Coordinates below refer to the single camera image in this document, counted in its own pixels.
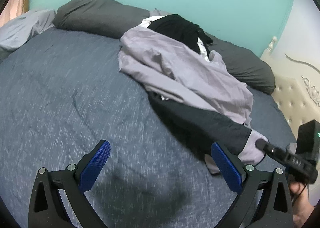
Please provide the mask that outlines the person's right hand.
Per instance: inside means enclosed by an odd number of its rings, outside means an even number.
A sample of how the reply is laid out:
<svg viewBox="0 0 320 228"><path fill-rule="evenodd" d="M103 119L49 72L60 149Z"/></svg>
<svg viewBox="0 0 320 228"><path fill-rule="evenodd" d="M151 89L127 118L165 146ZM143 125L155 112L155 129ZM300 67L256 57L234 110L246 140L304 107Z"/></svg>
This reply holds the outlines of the person's right hand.
<svg viewBox="0 0 320 228"><path fill-rule="evenodd" d="M306 185L300 182L291 182L289 188L294 195L298 196L293 204L293 222L295 227L302 227L315 207L309 202Z"/></svg>

